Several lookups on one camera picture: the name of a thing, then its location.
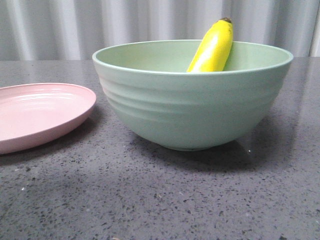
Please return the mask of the yellow banana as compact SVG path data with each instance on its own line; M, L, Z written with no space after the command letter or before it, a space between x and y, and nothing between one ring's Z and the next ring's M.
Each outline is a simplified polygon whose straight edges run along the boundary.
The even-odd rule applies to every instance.
M224 17L215 22L204 35L187 71L222 71L231 52L233 35L230 18Z

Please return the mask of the green ribbed bowl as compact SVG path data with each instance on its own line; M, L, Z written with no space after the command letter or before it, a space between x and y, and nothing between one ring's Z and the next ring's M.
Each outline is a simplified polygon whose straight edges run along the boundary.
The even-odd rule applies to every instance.
M130 130L178 151L233 141L268 113L293 55L234 41L223 71L187 72L195 39L127 43L92 55L107 100Z

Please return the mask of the pink plate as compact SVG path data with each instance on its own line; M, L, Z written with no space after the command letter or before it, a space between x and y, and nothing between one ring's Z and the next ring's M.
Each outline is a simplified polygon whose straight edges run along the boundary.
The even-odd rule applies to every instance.
M33 83L0 89L0 153L53 141L80 126L93 111L96 94L69 83Z

